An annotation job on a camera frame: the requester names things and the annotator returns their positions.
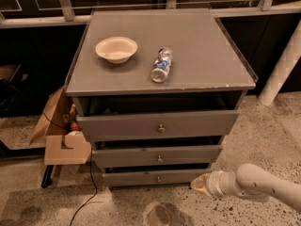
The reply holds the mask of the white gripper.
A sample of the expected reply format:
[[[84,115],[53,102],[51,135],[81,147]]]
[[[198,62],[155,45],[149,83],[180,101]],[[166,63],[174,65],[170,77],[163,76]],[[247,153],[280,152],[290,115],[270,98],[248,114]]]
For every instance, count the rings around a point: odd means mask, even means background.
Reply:
[[[194,179],[191,188],[205,196],[213,195],[216,198],[238,196],[240,187],[236,182],[236,175],[232,172],[213,171],[205,173]]]

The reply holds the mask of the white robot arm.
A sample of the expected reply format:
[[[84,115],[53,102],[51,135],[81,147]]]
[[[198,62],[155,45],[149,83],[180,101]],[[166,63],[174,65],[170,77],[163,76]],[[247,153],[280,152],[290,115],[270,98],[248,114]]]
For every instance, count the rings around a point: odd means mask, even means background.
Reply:
[[[268,171],[243,164],[236,171],[213,171],[194,179],[191,188],[208,197],[234,196],[254,202],[268,202],[273,197],[301,212],[301,185],[280,179]]]

